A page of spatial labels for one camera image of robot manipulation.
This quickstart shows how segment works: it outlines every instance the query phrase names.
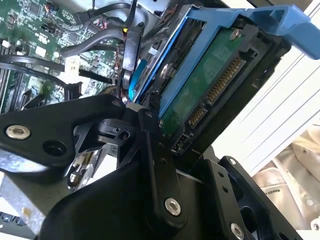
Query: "circuit board component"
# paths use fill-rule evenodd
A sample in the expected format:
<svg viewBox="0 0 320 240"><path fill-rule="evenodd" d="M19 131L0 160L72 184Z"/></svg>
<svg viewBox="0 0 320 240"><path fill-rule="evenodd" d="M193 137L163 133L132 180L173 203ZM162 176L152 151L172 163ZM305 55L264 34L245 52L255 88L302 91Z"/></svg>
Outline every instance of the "circuit board component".
<svg viewBox="0 0 320 240"><path fill-rule="evenodd" d="M220 30L180 92L162 116L161 120L163 124L161 125L161 129L165 136L171 137L181 123L184 123L188 119L189 124L194 127L207 112L201 105L197 107L197 104L203 98L206 98L209 104L213 104L215 97L232 78L236 72L235 70L239 68L242 61L236 57L222 74L221 78L217 79L217 75L244 39L243 36L240 36L235 40L230 40L232 32L233 29ZM214 84L212 89L206 95L212 84Z"/></svg>
<svg viewBox="0 0 320 240"><path fill-rule="evenodd" d="M0 1L0 53L2 55L22 55L41 58L58 64L64 64L65 59L59 55L60 49L66 46L82 43L91 37L97 29L88 27L79 32L61 30L48 17L46 8L50 10L60 25L74 25L73 15L46 0L2 0ZM80 55L80 69L112 78L116 54L112 51L91 51ZM28 68L51 74L68 83L82 84L84 97L98 94L107 87L106 83L84 77L68 77L64 72L36 66L25 65ZM14 71L0 69L0 113L19 110L21 102L25 102L24 93L31 98L42 94L45 104L54 104L64 100L64 91L54 83L27 74L16 74Z"/></svg>

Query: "black metal bracket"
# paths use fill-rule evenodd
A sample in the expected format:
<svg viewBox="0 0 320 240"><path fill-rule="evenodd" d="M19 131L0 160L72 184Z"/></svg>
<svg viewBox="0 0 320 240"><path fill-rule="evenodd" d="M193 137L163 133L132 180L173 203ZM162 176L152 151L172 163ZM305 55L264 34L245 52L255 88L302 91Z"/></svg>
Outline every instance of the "black metal bracket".
<svg viewBox="0 0 320 240"><path fill-rule="evenodd" d="M102 119L120 119L125 110L116 97L104 94L2 114L0 169L28 176L50 169L63 172L76 156L74 129ZM25 139L9 137L7 130L12 125L23 126L29 135Z"/></svg>
<svg viewBox="0 0 320 240"><path fill-rule="evenodd" d="M153 231L170 236L187 223L176 167L169 142L160 134L158 114L143 108L138 116L146 220Z"/></svg>

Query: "black plastic arm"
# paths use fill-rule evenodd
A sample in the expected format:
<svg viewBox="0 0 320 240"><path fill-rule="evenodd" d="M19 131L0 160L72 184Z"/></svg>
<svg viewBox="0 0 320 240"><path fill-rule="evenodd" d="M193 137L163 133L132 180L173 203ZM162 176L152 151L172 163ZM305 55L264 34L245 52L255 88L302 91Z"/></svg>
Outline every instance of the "black plastic arm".
<svg viewBox="0 0 320 240"><path fill-rule="evenodd" d="M55 172L59 179L74 160L74 128L90 121L120 119L126 106L112 95L97 95L0 115L0 169L25 176ZM9 137L19 125L30 131L26 139Z"/></svg>

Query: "black connector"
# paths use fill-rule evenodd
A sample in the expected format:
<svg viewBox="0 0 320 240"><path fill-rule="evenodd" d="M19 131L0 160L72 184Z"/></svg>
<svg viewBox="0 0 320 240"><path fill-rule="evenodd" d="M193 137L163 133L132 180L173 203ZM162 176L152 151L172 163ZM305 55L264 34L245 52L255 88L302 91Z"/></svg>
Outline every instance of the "black connector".
<svg viewBox="0 0 320 240"><path fill-rule="evenodd" d="M76 25L84 25L90 22L91 11L80 11L73 14Z"/></svg>
<svg viewBox="0 0 320 240"><path fill-rule="evenodd" d="M82 96L81 94L82 82L67 84L64 88L64 100L70 101L78 99Z"/></svg>

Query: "capacitor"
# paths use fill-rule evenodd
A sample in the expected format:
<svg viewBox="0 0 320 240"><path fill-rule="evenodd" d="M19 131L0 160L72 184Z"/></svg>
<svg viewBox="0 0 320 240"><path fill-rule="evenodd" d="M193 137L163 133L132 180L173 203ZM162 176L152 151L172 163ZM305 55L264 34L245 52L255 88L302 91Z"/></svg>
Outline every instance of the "capacitor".
<svg viewBox="0 0 320 240"><path fill-rule="evenodd" d="M60 53L59 53L59 52L57 52L57 51L55 51L55 52L53 53L53 56L57 59L57 58L59 58L59 57L60 57Z"/></svg>

